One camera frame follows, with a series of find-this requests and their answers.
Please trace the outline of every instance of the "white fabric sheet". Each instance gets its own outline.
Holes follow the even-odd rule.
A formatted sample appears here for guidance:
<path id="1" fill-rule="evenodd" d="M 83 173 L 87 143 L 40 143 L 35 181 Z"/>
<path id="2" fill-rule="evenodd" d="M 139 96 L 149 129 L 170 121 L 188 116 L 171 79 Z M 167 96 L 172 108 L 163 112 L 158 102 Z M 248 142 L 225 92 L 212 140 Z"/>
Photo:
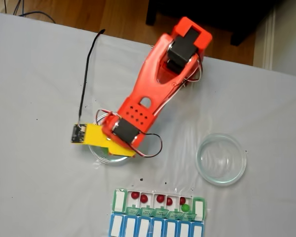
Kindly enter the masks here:
<path id="1" fill-rule="evenodd" d="M 131 188 L 204 197 L 206 237 L 296 237 L 296 77 L 204 58 L 203 80 L 180 91 L 151 128 L 162 152 L 107 166 L 70 143 L 94 37 L 0 14 L 0 236 L 105 237 L 114 189 Z M 99 37 L 83 121 L 119 108 L 149 51 Z M 195 167 L 214 132 L 247 151 L 231 187 L 207 183 Z"/>

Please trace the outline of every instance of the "red bead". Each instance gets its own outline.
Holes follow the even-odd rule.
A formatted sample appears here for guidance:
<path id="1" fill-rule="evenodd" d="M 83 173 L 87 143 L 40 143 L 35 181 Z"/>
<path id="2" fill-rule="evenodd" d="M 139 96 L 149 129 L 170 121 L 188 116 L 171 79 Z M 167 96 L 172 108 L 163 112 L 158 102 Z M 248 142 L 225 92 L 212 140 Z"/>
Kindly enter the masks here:
<path id="1" fill-rule="evenodd" d="M 171 206 L 173 203 L 172 199 L 170 197 L 167 197 L 167 206 Z"/>
<path id="2" fill-rule="evenodd" d="M 142 195 L 140 196 L 140 201 L 141 201 L 142 203 L 146 203 L 146 202 L 148 202 L 148 197 L 147 197 L 147 195 L 142 194 Z"/>
<path id="3" fill-rule="evenodd" d="M 139 192 L 132 192 L 131 196 L 133 199 L 137 199 L 139 198 Z"/>
<path id="4" fill-rule="evenodd" d="M 185 197 L 180 197 L 180 205 L 185 204 Z"/>
<path id="5" fill-rule="evenodd" d="M 158 202 L 158 203 L 162 203 L 163 201 L 164 201 L 164 195 L 159 194 L 159 195 L 157 196 L 157 202 Z"/>

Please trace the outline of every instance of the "baseboard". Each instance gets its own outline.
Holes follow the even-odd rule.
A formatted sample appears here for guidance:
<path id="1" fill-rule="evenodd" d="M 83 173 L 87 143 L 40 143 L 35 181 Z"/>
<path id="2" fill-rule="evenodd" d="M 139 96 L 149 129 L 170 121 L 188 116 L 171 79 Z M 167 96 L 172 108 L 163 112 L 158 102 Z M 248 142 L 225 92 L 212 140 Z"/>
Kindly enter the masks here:
<path id="1" fill-rule="evenodd" d="M 272 70 L 274 33 L 275 8 L 257 28 L 253 66 Z"/>

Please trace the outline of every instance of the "pill organizer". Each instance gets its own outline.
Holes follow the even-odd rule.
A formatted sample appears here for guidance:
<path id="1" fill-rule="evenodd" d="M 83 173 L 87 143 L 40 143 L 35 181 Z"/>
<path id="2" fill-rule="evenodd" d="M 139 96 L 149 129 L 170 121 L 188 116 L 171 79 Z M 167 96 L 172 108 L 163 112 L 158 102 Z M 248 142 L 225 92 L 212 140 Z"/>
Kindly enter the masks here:
<path id="1" fill-rule="evenodd" d="M 205 200 L 116 189 L 110 237 L 203 237 Z"/>

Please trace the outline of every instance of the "glass petri dish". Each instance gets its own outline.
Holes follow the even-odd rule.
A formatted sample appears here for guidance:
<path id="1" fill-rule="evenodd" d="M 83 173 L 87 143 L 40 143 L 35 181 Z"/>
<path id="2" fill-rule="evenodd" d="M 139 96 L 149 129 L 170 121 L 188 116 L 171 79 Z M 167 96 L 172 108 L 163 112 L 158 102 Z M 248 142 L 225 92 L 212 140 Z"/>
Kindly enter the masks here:
<path id="1" fill-rule="evenodd" d="M 246 154 L 233 137 L 213 133 L 205 137 L 196 155 L 196 167 L 208 182 L 228 186 L 237 182 L 246 168 Z"/>
<path id="2" fill-rule="evenodd" d="M 101 123 L 101 121 L 106 117 L 107 115 L 102 115 L 98 117 L 98 123 Z M 123 164 L 124 162 L 127 162 L 130 157 L 125 156 L 117 156 L 117 155 L 111 155 L 109 154 L 109 150 L 104 147 L 96 147 L 96 146 L 90 146 L 91 153 L 102 163 L 104 164 Z"/>

